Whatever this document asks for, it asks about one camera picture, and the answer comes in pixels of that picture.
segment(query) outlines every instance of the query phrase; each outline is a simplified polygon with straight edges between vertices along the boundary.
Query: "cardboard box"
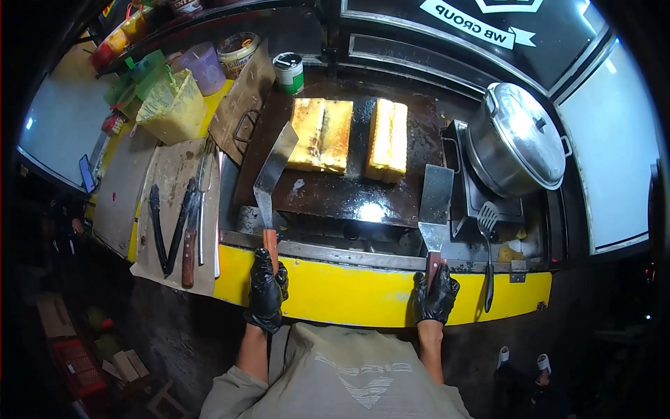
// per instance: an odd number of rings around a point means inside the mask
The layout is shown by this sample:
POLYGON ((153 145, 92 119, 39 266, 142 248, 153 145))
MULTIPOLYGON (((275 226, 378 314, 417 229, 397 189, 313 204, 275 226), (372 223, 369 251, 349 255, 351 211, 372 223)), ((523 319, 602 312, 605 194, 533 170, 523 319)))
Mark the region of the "cardboard box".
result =
MULTIPOLYGON (((235 79, 230 92, 221 99, 214 112, 209 126, 210 135, 219 148, 240 166, 244 158, 243 153, 247 150, 247 144, 233 138, 235 129, 245 112, 249 109, 260 110, 263 107, 274 82, 275 69, 267 53, 267 40, 265 40, 254 52, 235 79)), ((250 139, 253 125, 248 122, 243 123, 242 126, 238 136, 250 139)))
POLYGON ((111 363, 109 363, 109 362, 107 362, 107 361, 103 361, 103 370, 104 370, 104 371, 107 371, 107 372, 110 373, 111 375, 114 375, 114 376, 115 376, 116 378, 118 378, 118 379, 121 379, 121 380, 123 379, 123 378, 121 378, 121 376, 119 375, 119 372, 117 371, 117 369, 114 368, 114 365, 112 365, 111 363))
POLYGON ((146 377, 147 375, 149 375, 149 370, 144 366, 140 358, 135 353, 134 349, 126 351, 126 356, 128 357, 130 364, 133 366, 133 368, 135 368, 135 371, 140 377, 146 377))
POLYGON ((63 297, 57 292, 38 296, 38 311, 47 337, 76 336, 63 297))
POLYGON ((115 353, 112 358, 112 364, 117 369, 117 373, 123 381, 129 382, 139 378, 139 374, 133 368, 133 364, 130 363, 125 352, 119 351, 115 353))

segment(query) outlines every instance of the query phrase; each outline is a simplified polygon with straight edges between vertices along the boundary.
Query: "green plastic container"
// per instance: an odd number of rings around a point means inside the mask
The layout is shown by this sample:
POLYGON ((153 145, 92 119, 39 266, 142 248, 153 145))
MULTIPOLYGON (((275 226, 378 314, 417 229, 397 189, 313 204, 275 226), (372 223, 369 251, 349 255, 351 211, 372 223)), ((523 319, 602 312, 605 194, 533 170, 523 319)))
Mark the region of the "green plastic container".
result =
POLYGON ((131 68, 128 73, 134 82, 140 84, 156 68, 162 67, 164 64, 165 56, 163 55, 163 52, 161 50, 156 50, 142 58, 140 62, 135 64, 135 68, 131 68))
POLYGON ((120 110, 121 113, 126 117, 128 117, 128 119, 135 119, 137 112, 142 107, 142 100, 137 97, 137 94, 135 93, 136 89, 137 85, 135 83, 128 86, 117 103, 121 104, 121 106, 117 107, 117 109, 120 110))
POLYGON ((103 100, 109 106, 114 106, 119 103, 119 99, 123 96, 123 93, 128 89, 128 86, 131 84, 131 79, 129 74, 122 74, 118 79, 112 82, 112 85, 107 89, 107 92, 103 95, 103 100))
POLYGON ((158 66, 154 68, 138 85, 135 89, 135 94, 142 101, 147 100, 149 92, 155 86, 155 84, 162 78, 167 78, 168 75, 165 71, 165 66, 158 66))

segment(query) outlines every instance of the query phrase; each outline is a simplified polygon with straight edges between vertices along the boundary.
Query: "toasted bread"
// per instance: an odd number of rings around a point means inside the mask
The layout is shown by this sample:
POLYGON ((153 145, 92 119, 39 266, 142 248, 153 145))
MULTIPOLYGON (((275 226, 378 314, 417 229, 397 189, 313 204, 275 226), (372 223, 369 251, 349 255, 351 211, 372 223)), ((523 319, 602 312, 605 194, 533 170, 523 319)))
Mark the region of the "toasted bread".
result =
POLYGON ((325 99, 294 99, 291 126, 298 143, 287 167, 343 174, 349 148, 354 103, 325 99))
POLYGON ((407 170, 407 105, 379 98, 370 120, 365 176, 398 183, 407 170))
POLYGON ((354 103, 326 101, 324 124, 321 130, 319 167, 327 172, 343 174, 349 151, 349 129, 354 103))
POLYGON ((286 167, 296 170, 319 170, 321 129, 324 122, 324 99, 294 99, 291 126, 297 144, 286 167))

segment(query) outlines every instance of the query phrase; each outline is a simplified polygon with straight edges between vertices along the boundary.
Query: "pot lid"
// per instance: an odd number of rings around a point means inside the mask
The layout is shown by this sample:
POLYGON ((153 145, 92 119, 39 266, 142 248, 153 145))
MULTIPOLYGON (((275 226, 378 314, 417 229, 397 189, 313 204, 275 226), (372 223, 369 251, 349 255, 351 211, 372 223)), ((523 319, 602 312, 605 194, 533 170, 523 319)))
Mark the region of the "pot lid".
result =
POLYGON ((558 130, 542 105, 512 83, 492 83, 484 100, 498 134, 536 181, 545 188, 560 185, 565 153, 558 130))

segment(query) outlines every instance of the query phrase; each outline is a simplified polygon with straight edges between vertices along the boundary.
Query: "gloved hand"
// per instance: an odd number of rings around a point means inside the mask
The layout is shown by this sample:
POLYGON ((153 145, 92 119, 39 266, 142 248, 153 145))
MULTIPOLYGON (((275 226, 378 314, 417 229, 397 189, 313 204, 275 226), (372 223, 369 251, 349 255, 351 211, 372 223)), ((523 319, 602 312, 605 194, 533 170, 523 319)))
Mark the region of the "gloved hand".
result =
POLYGON ((412 292, 414 320, 417 323, 429 319, 447 323, 459 289, 460 284, 449 275, 449 266, 444 262, 440 264, 430 290, 425 275, 417 272, 414 275, 412 292))
POLYGON ((266 249, 256 249, 254 258, 245 320, 275 334, 281 326, 281 303, 289 298, 288 273, 284 264, 279 262, 277 276, 273 276, 272 260, 266 249))

